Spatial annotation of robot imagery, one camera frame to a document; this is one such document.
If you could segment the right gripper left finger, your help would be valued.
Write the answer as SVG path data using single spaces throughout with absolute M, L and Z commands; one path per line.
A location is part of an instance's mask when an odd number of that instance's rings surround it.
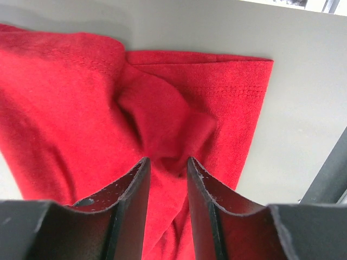
M 1 259 L 141 259 L 150 160 L 72 206 L 1 201 Z

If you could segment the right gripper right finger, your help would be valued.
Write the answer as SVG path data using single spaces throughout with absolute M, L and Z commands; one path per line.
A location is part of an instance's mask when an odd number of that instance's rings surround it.
M 195 158 L 187 182 L 196 259 L 346 259 L 343 204 L 255 203 Z

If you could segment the red t shirt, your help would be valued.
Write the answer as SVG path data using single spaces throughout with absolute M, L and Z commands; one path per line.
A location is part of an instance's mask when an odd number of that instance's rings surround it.
M 194 259 L 187 159 L 238 184 L 273 61 L 127 51 L 1 25 L 1 152 L 24 199 L 74 204 L 151 160 L 144 259 Z

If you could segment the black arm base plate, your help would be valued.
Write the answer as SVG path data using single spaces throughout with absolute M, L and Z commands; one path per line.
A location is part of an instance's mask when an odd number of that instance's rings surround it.
M 346 204 L 346 131 L 304 194 L 302 204 Z

